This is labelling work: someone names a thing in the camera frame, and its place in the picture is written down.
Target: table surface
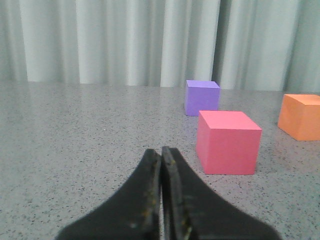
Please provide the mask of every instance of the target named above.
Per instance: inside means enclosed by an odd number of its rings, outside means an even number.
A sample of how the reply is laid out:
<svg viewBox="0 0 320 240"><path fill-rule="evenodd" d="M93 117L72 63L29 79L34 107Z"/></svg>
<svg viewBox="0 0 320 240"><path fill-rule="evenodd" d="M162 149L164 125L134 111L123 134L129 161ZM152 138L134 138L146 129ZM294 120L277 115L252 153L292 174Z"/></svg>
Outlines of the table surface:
<svg viewBox="0 0 320 240"><path fill-rule="evenodd" d="M205 175L183 88L0 82L0 239L52 240L107 200L145 149L177 147L198 176L284 240L320 236L320 141L277 127L282 92L222 90L262 129L254 175Z"/></svg>

